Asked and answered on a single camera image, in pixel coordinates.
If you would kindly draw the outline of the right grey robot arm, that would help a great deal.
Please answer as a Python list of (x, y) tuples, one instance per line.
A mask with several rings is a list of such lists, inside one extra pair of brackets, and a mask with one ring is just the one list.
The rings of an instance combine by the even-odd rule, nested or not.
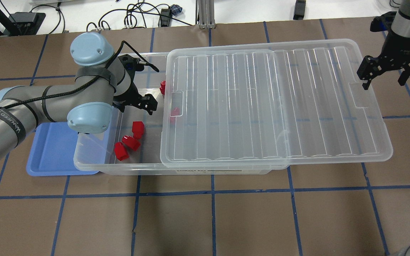
[(404, 86), (410, 78), (410, 0), (402, 0), (397, 11), (375, 17), (370, 31), (386, 31), (387, 35), (377, 57), (365, 56), (357, 70), (368, 90), (371, 81), (387, 71), (401, 71), (398, 83)]

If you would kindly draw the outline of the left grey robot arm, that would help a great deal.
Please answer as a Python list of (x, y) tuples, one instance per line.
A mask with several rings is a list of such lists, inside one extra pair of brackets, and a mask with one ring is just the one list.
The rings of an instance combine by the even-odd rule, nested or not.
[(74, 83), (52, 86), (14, 86), (0, 90), (0, 160), (19, 146), (43, 123), (67, 123), (77, 133), (104, 133), (114, 109), (126, 106), (152, 115), (158, 102), (152, 94), (141, 95), (135, 86), (135, 72), (149, 66), (159, 68), (139, 53), (121, 55), (96, 32), (77, 36), (70, 55), (79, 66)]

